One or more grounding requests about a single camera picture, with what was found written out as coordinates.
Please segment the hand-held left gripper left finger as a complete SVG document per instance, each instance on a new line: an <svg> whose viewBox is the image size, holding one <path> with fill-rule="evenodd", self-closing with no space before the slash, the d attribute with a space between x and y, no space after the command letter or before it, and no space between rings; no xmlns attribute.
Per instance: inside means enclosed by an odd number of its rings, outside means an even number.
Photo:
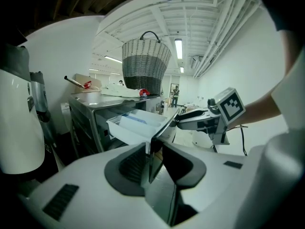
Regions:
<svg viewBox="0 0 305 229"><path fill-rule="evenodd" d="M143 154L144 145L132 145L78 159L19 199L44 229L167 229L145 197L134 193L138 185L119 172L126 158L139 167ZM134 194L117 191L108 179Z"/></svg>

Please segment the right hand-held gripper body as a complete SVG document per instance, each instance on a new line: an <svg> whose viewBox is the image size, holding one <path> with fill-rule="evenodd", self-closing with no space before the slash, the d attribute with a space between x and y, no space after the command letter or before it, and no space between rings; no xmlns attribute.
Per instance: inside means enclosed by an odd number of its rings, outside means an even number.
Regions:
<svg viewBox="0 0 305 229"><path fill-rule="evenodd" d="M228 87L214 98L207 100L214 127L208 128L208 135L214 145L229 145L226 136L228 126L245 113L245 107L237 90Z"/></svg>

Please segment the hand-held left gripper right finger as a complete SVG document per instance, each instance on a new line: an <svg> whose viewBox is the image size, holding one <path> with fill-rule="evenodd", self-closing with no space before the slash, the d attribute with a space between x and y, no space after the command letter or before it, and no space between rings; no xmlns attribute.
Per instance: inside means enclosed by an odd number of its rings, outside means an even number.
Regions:
<svg viewBox="0 0 305 229"><path fill-rule="evenodd" d="M176 184L173 229L255 229L261 226L256 189L262 146L248 156L163 144L163 164Z"/></svg>

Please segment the dark washing machine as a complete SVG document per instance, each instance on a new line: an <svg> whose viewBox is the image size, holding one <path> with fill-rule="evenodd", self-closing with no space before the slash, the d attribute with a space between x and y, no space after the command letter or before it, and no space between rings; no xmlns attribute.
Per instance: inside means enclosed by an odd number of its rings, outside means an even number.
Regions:
<svg viewBox="0 0 305 229"><path fill-rule="evenodd" d="M159 96L124 98L92 92L72 94L69 106L77 151L88 156L128 146L111 136L108 120L133 110L160 115L163 100Z"/></svg>

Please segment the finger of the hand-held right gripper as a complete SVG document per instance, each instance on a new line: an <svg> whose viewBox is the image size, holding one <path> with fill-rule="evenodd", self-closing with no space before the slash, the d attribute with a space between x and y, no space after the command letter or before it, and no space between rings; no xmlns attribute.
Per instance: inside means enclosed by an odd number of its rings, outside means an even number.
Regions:
<svg viewBox="0 0 305 229"><path fill-rule="evenodd" d="M214 117L201 115L193 116L178 115L176 117L177 127L182 130L201 131L214 126Z"/></svg>
<svg viewBox="0 0 305 229"><path fill-rule="evenodd" d="M183 114L179 115L179 119L191 119L196 117L202 117L205 115L206 112L209 112L208 110L203 109L194 109L188 112L185 112Z"/></svg>

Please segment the strip ceiling lamp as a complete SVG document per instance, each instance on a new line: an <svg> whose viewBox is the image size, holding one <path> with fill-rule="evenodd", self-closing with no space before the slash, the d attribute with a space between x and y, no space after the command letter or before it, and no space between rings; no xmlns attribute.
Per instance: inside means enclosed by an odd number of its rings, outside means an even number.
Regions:
<svg viewBox="0 0 305 229"><path fill-rule="evenodd" d="M109 57L109 56L104 56L104 58L122 64L122 61L120 61L120 60L118 60L118 59L115 59L115 58L112 58L112 57Z"/></svg>

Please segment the tall white and black appliance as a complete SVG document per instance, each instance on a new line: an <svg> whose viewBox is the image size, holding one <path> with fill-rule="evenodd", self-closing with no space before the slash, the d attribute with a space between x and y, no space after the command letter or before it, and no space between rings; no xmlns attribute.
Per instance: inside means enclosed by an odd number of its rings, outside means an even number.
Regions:
<svg viewBox="0 0 305 229"><path fill-rule="evenodd" d="M0 45L0 169L8 175L29 173L42 165L44 157L28 50Z"/></svg>

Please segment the person's right forearm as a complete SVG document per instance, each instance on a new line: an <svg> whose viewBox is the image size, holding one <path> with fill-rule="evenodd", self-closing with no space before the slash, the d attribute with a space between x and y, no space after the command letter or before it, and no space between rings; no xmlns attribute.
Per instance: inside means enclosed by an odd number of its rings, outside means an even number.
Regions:
<svg viewBox="0 0 305 229"><path fill-rule="evenodd" d="M277 85L255 102L247 104L245 106L245 113L234 120L228 128L231 129L238 125L256 123L279 116L281 112L272 98L272 92L276 87Z"/></svg>

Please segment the two-tone woven basket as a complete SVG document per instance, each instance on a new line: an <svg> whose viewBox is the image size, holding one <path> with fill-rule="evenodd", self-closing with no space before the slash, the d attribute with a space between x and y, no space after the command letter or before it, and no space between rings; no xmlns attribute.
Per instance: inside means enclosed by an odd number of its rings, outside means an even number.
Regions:
<svg viewBox="0 0 305 229"><path fill-rule="evenodd" d="M171 50L153 31L125 42L122 45L122 73L126 87L161 95L162 80L171 56Z"/></svg>

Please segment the white crumpled cloth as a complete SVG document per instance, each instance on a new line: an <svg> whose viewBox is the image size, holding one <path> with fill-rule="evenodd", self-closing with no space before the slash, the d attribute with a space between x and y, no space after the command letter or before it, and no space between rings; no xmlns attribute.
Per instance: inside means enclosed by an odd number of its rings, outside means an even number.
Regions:
<svg viewBox="0 0 305 229"><path fill-rule="evenodd" d="M100 88L101 94L109 95L109 96L117 96L117 97L126 97L126 98L139 98L140 90L139 89L129 89L125 86L117 85L117 84L107 84Z"/></svg>

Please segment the white detergent drawer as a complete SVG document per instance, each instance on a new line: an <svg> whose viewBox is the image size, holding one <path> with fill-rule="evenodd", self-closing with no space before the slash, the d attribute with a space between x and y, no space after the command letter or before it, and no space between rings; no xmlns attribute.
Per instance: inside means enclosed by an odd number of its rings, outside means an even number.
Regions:
<svg viewBox="0 0 305 229"><path fill-rule="evenodd" d="M116 158L119 174L141 187L151 184L163 167L165 143L176 136L178 111L169 116L133 110L107 121L112 137L134 146Z"/></svg>

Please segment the white air conditioner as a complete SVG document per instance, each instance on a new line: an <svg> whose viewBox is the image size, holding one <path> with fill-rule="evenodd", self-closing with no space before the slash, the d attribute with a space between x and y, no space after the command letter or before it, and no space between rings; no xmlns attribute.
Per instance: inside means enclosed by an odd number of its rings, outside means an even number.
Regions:
<svg viewBox="0 0 305 229"><path fill-rule="evenodd" d="M196 69L197 66L200 64L201 60L202 60L201 56L198 55L193 56L191 59L191 69L193 70Z"/></svg>

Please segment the long ceiling lamp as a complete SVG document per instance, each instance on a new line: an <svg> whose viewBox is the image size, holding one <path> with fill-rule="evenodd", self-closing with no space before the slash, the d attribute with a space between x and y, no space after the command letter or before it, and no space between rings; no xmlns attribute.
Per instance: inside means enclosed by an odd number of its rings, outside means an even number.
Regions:
<svg viewBox="0 0 305 229"><path fill-rule="evenodd" d="M174 43L175 43L175 47L176 47L177 59L182 59L183 58L183 42L182 42L182 39L175 39Z"/></svg>

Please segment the metal tube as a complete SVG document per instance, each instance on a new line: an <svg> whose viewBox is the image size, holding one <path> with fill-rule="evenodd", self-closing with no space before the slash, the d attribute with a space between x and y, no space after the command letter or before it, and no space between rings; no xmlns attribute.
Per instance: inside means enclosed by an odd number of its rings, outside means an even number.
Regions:
<svg viewBox="0 0 305 229"><path fill-rule="evenodd" d="M75 81L75 80L73 80L73 79L70 79L70 78L68 78L67 76L64 76L64 79L65 79L66 81L72 83L73 85L75 85L75 86L77 86L77 87L79 87L79 88L84 89L84 86L83 86L82 84L80 84L79 82L77 82L77 81Z"/></svg>

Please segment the white box with blue label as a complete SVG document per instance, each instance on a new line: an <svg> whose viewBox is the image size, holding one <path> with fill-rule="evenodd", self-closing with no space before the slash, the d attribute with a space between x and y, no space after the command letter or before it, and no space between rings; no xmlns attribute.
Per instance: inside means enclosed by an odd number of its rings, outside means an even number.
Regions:
<svg viewBox="0 0 305 229"><path fill-rule="evenodd" d="M63 115L63 119L65 122L65 126L67 129L67 132L70 132L71 130L71 113L70 113L70 106L68 103L61 103L61 112Z"/></svg>

